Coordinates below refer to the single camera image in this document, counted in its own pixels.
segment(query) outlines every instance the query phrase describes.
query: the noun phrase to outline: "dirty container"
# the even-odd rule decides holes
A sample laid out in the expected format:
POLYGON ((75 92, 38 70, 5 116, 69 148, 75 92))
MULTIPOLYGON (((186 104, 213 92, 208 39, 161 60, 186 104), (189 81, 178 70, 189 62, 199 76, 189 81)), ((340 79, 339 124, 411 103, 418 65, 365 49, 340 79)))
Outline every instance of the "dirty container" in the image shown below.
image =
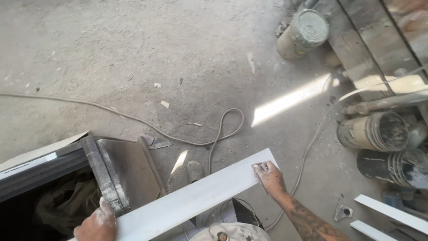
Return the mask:
POLYGON ((294 15, 290 26, 278 38, 276 50, 285 59, 296 59, 323 44, 328 33, 324 16, 313 9, 304 9, 294 15))
POLYGON ((375 112, 337 126, 337 138, 348 148, 401 151, 408 136, 404 120, 394 112, 375 112))
POLYGON ((369 178, 403 187, 428 188, 428 158, 419 149, 391 153, 361 150, 357 155, 357 168, 369 178))

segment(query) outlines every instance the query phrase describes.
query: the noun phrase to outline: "concrete floor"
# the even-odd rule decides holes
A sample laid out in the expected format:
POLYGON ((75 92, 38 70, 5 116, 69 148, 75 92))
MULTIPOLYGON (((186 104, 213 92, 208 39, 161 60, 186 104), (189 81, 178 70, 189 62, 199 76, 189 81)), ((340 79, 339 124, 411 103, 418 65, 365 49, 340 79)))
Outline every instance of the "concrete floor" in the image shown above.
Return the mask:
MULTIPOLYGON (((2 1, 1 91, 35 94, 39 88, 41 95, 97 102, 193 142, 214 139, 223 112, 240 108, 244 127, 217 145, 212 171, 269 147, 291 190, 331 96, 339 98, 353 88, 327 85, 323 93, 251 127, 258 106, 330 72, 323 48, 295 61, 277 54, 274 31, 287 6, 283 0, 2 1), (248 52, 253 54, 254 75, 248 52), (154 88, 154 82, 162 87, 154 88), (162 100, 169 108, 161 105, 162 100), (202 127, 183 124, 189 122, 202 127)), ((161 137, 138 122, 64 102, 1 97, 0 115, 1 161, 86 130, 122 139, 141 133, 161 137)), ((378 199, 381 186, 364 178, 356 168, 355 154, 338 143, 336 121, 341 118, 332 111, 323 125, 295 196, 351 240, 362 240, 349 227, 351 221, 361 219, 381 230, 387 223, 353 198, 363 193, 378 199), (354 217, 335 223, 338 203, 353 208, 354 217)), ((238 123, 237 114, 228 115, 224 133, 238 123)), ((209 151, 204 147, 175 142, 152 151, 172 190, 187 184, 182 167, 170 177, 185 150, 184 163, 198 160, 206 167, 209 151)), ((238 197, 254 207, 265 226, 280 212, 260 185, 238 197)), ((285 216, 268 233, 273 241, 300 239, 285 216)))

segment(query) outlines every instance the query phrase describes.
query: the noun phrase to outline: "bucket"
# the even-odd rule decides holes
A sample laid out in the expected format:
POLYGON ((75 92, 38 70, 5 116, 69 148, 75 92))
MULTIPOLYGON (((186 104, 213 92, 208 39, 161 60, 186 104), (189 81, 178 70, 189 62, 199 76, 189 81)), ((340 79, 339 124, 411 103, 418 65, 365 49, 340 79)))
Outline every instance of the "bucket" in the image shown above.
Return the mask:
POLYGON ((401 151, 408 136, 404 120, 394 112, 375 112, 337 126, 337 138, 348 148, 401 151))
POLYGON ((357 168, 369 178, 403 187, 428 188, 428 158, 419 149, 391 153, 361 150, 357 155, 357 168))
POLYGON ((276 50, 285 59, 296 59, 323 44, 328 33, 324 16, 313 9, 304 9, 294 15, 290 26, 278 38, 276 50))

